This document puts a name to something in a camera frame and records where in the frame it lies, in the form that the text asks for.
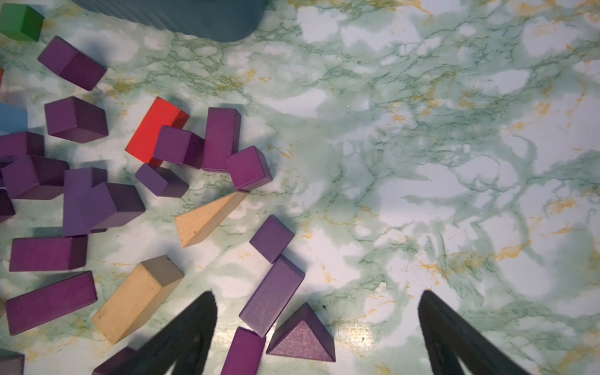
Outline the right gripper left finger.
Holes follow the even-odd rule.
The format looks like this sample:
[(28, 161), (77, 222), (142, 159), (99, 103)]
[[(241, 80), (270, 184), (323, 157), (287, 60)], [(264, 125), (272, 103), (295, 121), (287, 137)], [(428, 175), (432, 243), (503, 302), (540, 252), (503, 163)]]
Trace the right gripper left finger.
[(217, 325), (212, 292), (202, 293), (111, 374), (201, 374)]

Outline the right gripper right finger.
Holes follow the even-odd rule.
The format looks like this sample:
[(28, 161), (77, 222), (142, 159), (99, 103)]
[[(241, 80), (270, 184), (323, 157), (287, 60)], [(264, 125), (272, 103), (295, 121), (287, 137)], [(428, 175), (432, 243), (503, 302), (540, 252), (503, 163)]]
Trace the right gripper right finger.
[(434, 292), (426, 290), (418, 306), (420, 326), (434, 374), (525, 374)]

